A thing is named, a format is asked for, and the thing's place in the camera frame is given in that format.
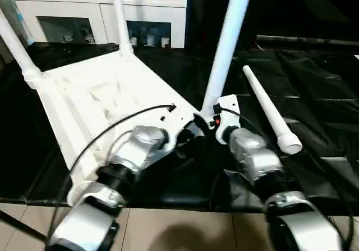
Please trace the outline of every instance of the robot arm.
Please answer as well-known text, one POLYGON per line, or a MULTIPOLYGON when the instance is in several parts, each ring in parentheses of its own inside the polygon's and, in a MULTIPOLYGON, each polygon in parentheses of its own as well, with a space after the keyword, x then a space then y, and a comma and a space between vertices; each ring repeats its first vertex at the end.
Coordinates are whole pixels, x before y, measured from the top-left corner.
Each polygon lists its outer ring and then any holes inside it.
POLYGON ((236 100, 232 95, 218 99, 219 105, 214 107, 220 115, 216 138, 229 146, 262 201, 275 250, 342 250, 341 239, 334 226, 302 192, 291 190, 286 184, 280 159, 266 148, 265 140, 241 128, 238 117, 237 125, 233 125, 228 112, 220 111, 225 104, 236 108, 236 100))
POLYGON ((46 250, 110 250, 119 229, 115 219, 131 195, 136 176, 151 164, 167 139, 163 129, 136 126, 111 162, 98 169, 97 181, 59 223, 46 250))

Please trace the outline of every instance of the item on shelf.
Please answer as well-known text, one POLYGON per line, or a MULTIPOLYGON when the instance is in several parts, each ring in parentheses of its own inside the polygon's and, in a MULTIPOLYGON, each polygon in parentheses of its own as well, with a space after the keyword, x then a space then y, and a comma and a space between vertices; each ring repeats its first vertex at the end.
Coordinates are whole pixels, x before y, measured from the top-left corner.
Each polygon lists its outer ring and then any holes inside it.
POLYGON ((163 48, 168 48, 169 47, 169 37, 162 37, 161 38, 161 46, 163 48))
POLYGON ((131 42, 131 45, 132 46, 137 46, 137 38, 136 37, 132 37, 131 39, 130 39, 130 42, 131 42))
POLYGON ((91 45, 95 45, 96 44, 96 40, 94 38, 94 36, 92 34, 87 34, 85 36, 85 40, 88 44, 91 44, 91 45))
POLYGON ((64 43, 71 43, 73 42, 73 34, 64 34, 62 39, 64 43))
POLYGON ((156 41, 156 36, 154 34, 152 34, 152 33, 147 34, 147 44, 146 44, 146 46, 148 46, 148 47, 156 46, 155 41, 156 41))

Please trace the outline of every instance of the glass cabinet door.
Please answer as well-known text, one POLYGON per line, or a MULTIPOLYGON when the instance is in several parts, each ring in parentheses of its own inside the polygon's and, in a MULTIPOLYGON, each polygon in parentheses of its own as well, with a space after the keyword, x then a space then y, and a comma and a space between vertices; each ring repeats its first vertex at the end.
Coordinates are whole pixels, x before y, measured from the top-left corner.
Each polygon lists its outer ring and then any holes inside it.
POLYGON ((88 18, 37 17, 48 42, 96 44, 88 18))
POLYGON ((37 42, 108 43, 101 10, 96 3, 16 1, 37 42))

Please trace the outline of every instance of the wrinkled black sheet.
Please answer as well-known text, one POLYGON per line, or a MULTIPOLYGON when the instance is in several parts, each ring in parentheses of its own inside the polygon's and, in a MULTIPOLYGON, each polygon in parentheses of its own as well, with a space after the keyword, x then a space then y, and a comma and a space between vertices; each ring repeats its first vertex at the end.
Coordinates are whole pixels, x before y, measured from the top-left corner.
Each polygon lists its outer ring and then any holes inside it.
MULTIPOLYGON (((114 50, 117 48, 113 44, 35 43, 29 53, 45 71, 114 50)), ((211 58, 174 49, 139 49, 136 54, 200 109, 211 58)), ((346 215, 335 188, 317 166, 330 165, 333 170, 329 179, 346 190, 346 199, 359 215, 359 61, 352 55, 271 50, 236 54, 224 94, 238 95, 241 113, 267 135, 278 151, 273 131, 241 72, 244 64, 252 67, 305 146, 298 155, 282 155, 289 172, 288 183, 303 189, 325 213, 346 215)), ((0 102, 0 201, 52 205, 67 168, 41 102, 27 87, 15 63, 0 73, 0 102)), ((147 169, 130 206, 261 211, 239 170, 227 148, 216 143, 213 135, 196 138, 147 169)))

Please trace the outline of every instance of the white pvc pipe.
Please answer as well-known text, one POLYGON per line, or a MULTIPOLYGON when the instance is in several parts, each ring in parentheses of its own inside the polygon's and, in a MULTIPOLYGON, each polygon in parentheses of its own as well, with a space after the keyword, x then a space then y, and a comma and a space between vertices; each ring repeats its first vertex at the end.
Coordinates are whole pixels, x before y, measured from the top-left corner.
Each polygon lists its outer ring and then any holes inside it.
POLYGON ((279 148, 287 154, 293 155, 302 150, 302 143, 299 138, 292 133, 279 111, 271 101, 268 94, 254 75, 249 66, 244 66, 243 71, 260 103, 268 121, 277 135, 279 148))
POLYGON ((40 69, 33 63, 30 56, 22 46, 19 38, 13 31, 5 15, 0 9, 0 35, 7 45, 8 49, 16 59, 21 68, 22 75, 25 81, 31 88, 35 88, 33 82, 36 78, 41 76, 40 69))
POLYGON ((243 19, 249 0, 229 0, 225 14, 222 32, 214 57, 211 75, 207 85, 206 95, 202 105, 202 115, 206 118, 213 114, 213 104, 223 92, 233 52, 236 48, 243 19))
POLYGON ((114 10, 117 19, 119 50, 122 54, 132 53, 134 49, 132 48, 130 37, 128 35, 128 28, 125 18, 125 9, 123 8, 123 1, 113 0, 113 4, 114 4, 114 10))

